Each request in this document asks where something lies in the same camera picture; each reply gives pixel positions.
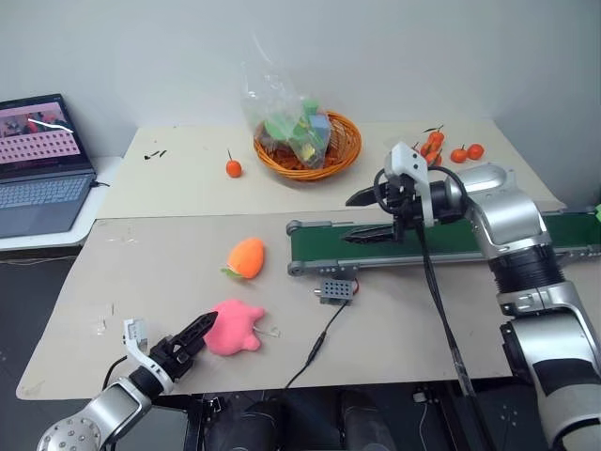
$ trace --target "black cable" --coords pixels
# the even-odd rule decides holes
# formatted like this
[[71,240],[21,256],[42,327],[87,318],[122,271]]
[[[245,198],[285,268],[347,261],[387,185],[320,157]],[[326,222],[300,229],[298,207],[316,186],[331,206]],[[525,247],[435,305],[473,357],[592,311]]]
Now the black cable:
[[459,187],[459,191],[461,192],[461,199],[459,200],[459,202],[461,202],[461,214],[466,214],[466,211],[468,210],[468,198],[470,195],[468,194],[468,190],[466,190],[466,185],[463,184],[463,181],[461,181],[459,176],[451,169],[444,166],[428,166],[428,171],[443,172],[453,179],[453,181]]
[[434,264],[432,263],[432,259],[430,258],[430,252],[425,241],[424,223],[418,223],[416,225],[415,230],[417,232],[420,245],[422,246],[422,253],[424,255],[425,279],[430,289],[430,293],[432,294],[434,305],[436,306],[439,312],[440,320],[442,321],[442,327],[444,328],[447,343],[449,344],[449,349],[453,356],[455,370],[457,371],[459,385],[461,386],[464,396],[468,399],[470,406],[474,412],[476,424],[480,431],[481,438],[484,442],[485,449],[495,450],[497,448],[492,439],[492,436],[490,435],[490,431],[488,430],[488,425],[486,424],[484,413],[482,412],[482,408],[478,403],[476,392],[473,389],[470,376],[468,375],[468,370],[466,369],[466,366],[463,362],[463,357],[461,356],[461,351],[457,346],[455,336],[453,335],[453,331],[451,330],[451,326],[449,326],[447,316],[444,312],[444,306],[442,305],[442,298],[440,296],[439,291],[439,284],[436,280],[436,273],[434,271]]
[[103,181],[91,181],[90,182],[90,188],[98,188],[99,186],[108,186],[110,187],[111,185],[109,185],[108,183],[104,183]]
[[384,175],[384,172],[384,169],[380,169],[374,177],[374,197],[376,198],[376,201],[381,209],[389,214],[394,214],[394,211],[388,205],[386,205],[386,202],[384,202],[384,199],[382,198],[382,191],[379,190],[379,180]]
[[113,442],[111,444],[106,444],[105,446],[103,446],[100,451],[116,451],[116,442]]
[[319,334],[319,337],[317,338],[315,344],[313,345],[313,347],[311,348],[311,352],[309,352],[309,356],[307,357],[307,361],[304,363],[304,366],[299,370],[299,372],[297,374],[295,374],[292,379],[290,381],[288,381],[288,383],[284,386],[284,390],[287,390],[288,388],[290,388],[290,385],[292,385],[292,383],[304,372],[305,369],[307,369],[309,367],[309,365],[315,360],[317,353],[319,352],[319,349],[321,348],[321,345],[323,345],[324,340],[326,339],[326,334],[328,333],[328,329],[330,329],[331,324],[334,322],[334,320],[336,319],[336,317],[338,317],[338,315],[340,315],[340,312],[342,312],[342,310],[348,305],[348,301],[349,299],[346,299],[342,305],[340,305],[340,308],[336,311],[336,313],[334,313],[334,316],[331,317],[330,321],[328,321],[328,324],[326,324],[326,327],[324,328],[324,330],[321,332],[321,334]]
[[127,355],[124,355],[123,357],[121,357],[120,359],[117,359],[113,362],[113,364],[111,366],[109,366],[109,370],[106,372],[106,376],[104,377],[104,382],[102,383],[102,390],[104,390],[108,384],[109,384],[109,379],[111,379],[111,374],[113,373],[113,370],[115,369],[115,367],[117,365],[119,365],[122,362],[125,362],[125,360],[128,358]]

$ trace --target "table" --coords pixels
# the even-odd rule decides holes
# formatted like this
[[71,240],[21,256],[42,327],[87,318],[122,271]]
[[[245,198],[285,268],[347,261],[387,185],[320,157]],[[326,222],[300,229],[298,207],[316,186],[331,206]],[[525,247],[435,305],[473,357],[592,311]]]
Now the table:
[[[96,169],[97,181],[111,184],[119,167],[121,157],[91,158]],[[26,237],[11,237],[0,239],[0,251],[15,251],[22,249],[39,249],[43,247],[75,246],[80,244],[96,220],[100,205],[109,192],[109,187],[98,186],[90,190],[82,209],[79,211],[73,227],[61,233],[47,233],[45,235],[29,235]]]
[[[358,124],[362,154],[347,171],[319,183],[294,182],[273,174],[256,158],[251,135],[243,127],[144,127],[131,142],[99,218],[344,210],[352,194],[373,183],[394,144],[402,140],[412,146],[423,141],[422,131],[432,125],[432,121]],[[539,209],[564,207],[492,120],[446,121],[443,130],[447,137],[442,156],[450,169],[482,162],[506,165],[516,171],[518,185]],[[453,148],[474,142],[486,147],[482,161],[450,162]],[[245,171],[240,179],[225,174],[228,148]],[[167,152],[161,158],[144,158],[163,150]]]
[[[23,399],[92,397],[106,368],[124,354],[122,320],[147,321],[149,343],[181,330],[225,299],[264,306],[258,352],[219,357],[203,352],[175,393],[283,386],[301,367],[333,314],[313,294],[318,280],[286,273],[292,219],[386,221],[378,208],[345,210],[345,200],[372,183],[399,139],[414,143],[431,122],[360,124],[363,152],[345,173],[316,184],[282,180],[263,167],[250,135],[232,127],[143,128],[120,166],[88,241],[73,265],[43,337],[17,389]],[[445,124],[447,145],[481,142],[485,161],[511,166],[541,210],[558,201],[490,120]],[[245,174],[224,171],[227,149]],[[161,157],[153,155],[167,150]],[[470,167],[448,164],[456,170]],[[219,272],[231,247],[249,236],[267,245],[267,262],[247,283]],[[599,328],[598,262],[566,272],[578,284]],[[441,266],[448,317],[474,378],[510,374],[501,350],[505,317],[484,264]],[[455,370],[420,266],[360,274],[361,292],[332,325],[327,343],[296,386],[453,379]],[[128,374],[126,362],[119,374]],[[77,374],[69,378],[66,374]]]
[[[317,220],[323,212],[303,213]],[[379,221],[378,210],[331,211],[337,221]],[[148,343],[182,329],[216,303],[239,298],[266,308],[257,324],[280,338],[260,336],[257,352],[232,357],[206,350],[174,393],[284,386],[336,307],[313,294],[318,279],[289,277],[285,224],[298,213],[100,220],[63,286],[17,396],[92,397],[106,368],[124,354],[122,320],[146,320]],[[248,236],[267,246],[262,273],[248,282],[219,272],[231,246]],[[566,269],[601,330],[595,262]],[[448,318],[473,378],[510,375],[499,326],[506,320],[486,264],[438,265]],[[360,272],[361,291],[332,325],[314,363],[295,386],[454,379],[455,370],[421,266]],[[133,368],[123,364],[117,375]]]

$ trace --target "pink plush toy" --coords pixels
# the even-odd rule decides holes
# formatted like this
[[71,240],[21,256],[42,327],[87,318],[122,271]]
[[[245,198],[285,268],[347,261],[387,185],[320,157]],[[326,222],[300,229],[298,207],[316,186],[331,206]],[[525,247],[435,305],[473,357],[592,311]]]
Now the pink plush toy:
[[213,308],[219,315],[205,335],[213,354],[232,355],[240,350],[258,350],[261,342],[254,336],[254,322],[265,315],[262,307],[251,307],[238,299],[229,299]]

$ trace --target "green conveyor belt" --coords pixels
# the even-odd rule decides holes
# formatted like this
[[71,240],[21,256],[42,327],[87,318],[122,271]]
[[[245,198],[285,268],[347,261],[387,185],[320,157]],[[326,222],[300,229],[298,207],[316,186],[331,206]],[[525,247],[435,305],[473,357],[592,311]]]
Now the green conveyor belt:
[[[601,223],[592,214],[550,214],[544,216],[544,219],[556,248],[601,244]],[[291,235],[292,260],[413,257],[422,254],[415,232],[411,230],[406,232],[402,244],[355,244],[341,240],[345,233],[356,227],[341,225],[297,229]],[[466,220],[448,225],[435,225],[428,228],[425,234],[432,255],[479,252],[470,223]]]

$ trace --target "orange plush toy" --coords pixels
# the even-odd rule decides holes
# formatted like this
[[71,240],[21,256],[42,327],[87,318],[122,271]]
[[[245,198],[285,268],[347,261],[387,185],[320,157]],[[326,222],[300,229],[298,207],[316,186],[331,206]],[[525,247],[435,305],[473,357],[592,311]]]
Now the orange plush toy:
[[228,275],[252,279],[263,268],[265,248],[259,238],[248,238],[239,242],[227,258],[227,268],[222,269]]

